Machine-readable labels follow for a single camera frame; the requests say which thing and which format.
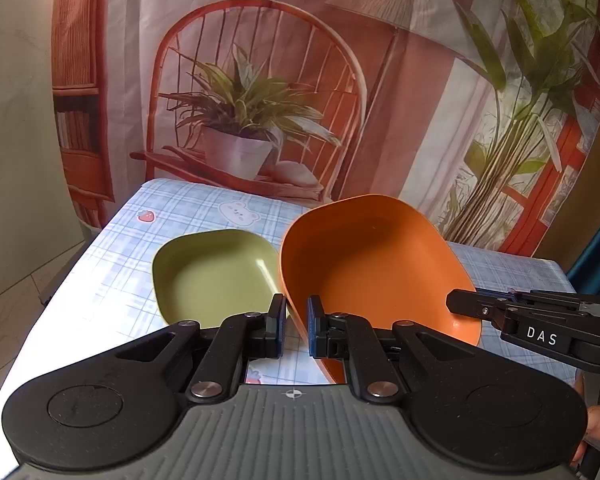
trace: table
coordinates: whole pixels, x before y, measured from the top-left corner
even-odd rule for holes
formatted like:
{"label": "table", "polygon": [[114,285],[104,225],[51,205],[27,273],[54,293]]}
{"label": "table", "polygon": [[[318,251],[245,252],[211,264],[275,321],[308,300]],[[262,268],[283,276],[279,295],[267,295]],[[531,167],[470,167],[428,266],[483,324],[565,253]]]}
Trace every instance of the table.
{"label": "table", "polygon": [[[165,326],[158,313],[151,263],[164,243],[184,234],[240,228],[280,248],[299,205],[177,180],[145,183],[71,270],[35,324],[0,390],[0,414],[26,381]],[[450,244],[475,286],[572,292],[555,262]],[[505,343],[483,323],[480,346],[573,383],[573,367]],[[251,363],[248,379],[264,384],[315,384],[326,379],[293,324],[286,324],[278,361]],[[0,479],[16,461],[0,424]]]}

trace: crosshair symbol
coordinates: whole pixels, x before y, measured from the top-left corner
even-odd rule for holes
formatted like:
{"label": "crosshair symbol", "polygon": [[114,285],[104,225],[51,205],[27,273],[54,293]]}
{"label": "crosshair symbol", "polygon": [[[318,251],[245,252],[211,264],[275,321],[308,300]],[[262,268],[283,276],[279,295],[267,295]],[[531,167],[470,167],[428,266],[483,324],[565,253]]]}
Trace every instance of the crosshair symbol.
{"label": "crosshair symbol", "polygon": [[285,392],[285,395],[287,397],[289,397],[289,399],[294,399],[295,400],[298,397],[302,397],[304,395],[304,393],[302,393],[300,390],[293,389],[293,390],[287,390]]}

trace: green bowl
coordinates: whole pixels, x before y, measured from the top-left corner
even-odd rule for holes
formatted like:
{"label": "green bowl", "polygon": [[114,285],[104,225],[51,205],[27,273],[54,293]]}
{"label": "green bowl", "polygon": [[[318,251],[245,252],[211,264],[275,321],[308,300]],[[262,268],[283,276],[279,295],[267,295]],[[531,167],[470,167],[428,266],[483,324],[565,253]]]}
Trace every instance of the green bowl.
{"label": "green bowl", "polygon": [[278,285],[278,252],[248,231],[224,229],[184,235],[154,257],[155,297],[168,324],[194,319],[220,326],[243,312],[266,312]]}

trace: gray gripper base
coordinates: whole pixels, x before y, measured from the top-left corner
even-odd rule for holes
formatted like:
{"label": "gray gripper base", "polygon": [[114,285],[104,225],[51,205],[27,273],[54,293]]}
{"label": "gray gripper base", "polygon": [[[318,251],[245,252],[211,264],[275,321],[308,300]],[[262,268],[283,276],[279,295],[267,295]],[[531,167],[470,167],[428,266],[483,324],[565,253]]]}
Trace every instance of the gray gripper base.
{"label": "gray gripper base", "polygon": [[[566,466],[523,477],[575,478]],[[244,384],[222,404],[191,408],[170,438],[135,462],[86,474],[24,465],[8,480],[496,478],[504,477],[440,458],[411,433],[397,408],[361,402],[346,385]]]}

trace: green plant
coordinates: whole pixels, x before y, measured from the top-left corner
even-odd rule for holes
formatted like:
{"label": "green plant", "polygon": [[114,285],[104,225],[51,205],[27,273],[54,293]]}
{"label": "green plant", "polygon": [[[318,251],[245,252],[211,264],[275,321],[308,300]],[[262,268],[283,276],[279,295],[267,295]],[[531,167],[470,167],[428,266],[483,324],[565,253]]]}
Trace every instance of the green plant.
{"label": "green plant", "polygon": [[194,67],[190,76],[202,91],[159,94],[176,102],[170,109],[180,110],[176,135],[184,126],[189,129],[183,147],[189,146],[200,126],[232,136],[270,140],[277,149],[285,139],[307,146],[309,137],[340,145],[340,140],[318,122],[322,114],[306,103],[313,91],[268,77],[264,65],[256,69],[235,44],[232,54],[233,75],[218,65],[197,62],[200,70],[196,73]]}
{"label": "green plant", "polygon": [[546,125],[547,117],[554,110],[576,116],[573,89],[579,85],[585,70],[598,81],[577,41],[587,23],[596,23],[600,28],[600,20],[587,8],[587,0],[560,0],[563,18],[553,32],[544,30],[529,0],[515,0],[515,3],[522,14],[526,34],[513,15],[502,12],[509,45],[520,71],[508,118],[502,116],[501,104],[502,93],[511,81],[507,80],[498,51],[477,16],[456,4],[462,25],[474,42],[484,69],[469,64],[494,89],[496,125],[491,141],[485,144],[474,140],[464,157],[477,183],[462,205],[457,198],[458,190],[452,188],[441,230],[447,240],[454,242],[471,244],[484,240],[502,213],[504,200],[500,200],[500,211],[493,214],[492,209],[512,177],[536,173],[544,167],[546,159],[534,156],[541,143],[545,143],[555,169],[562,171],[558,147]]}

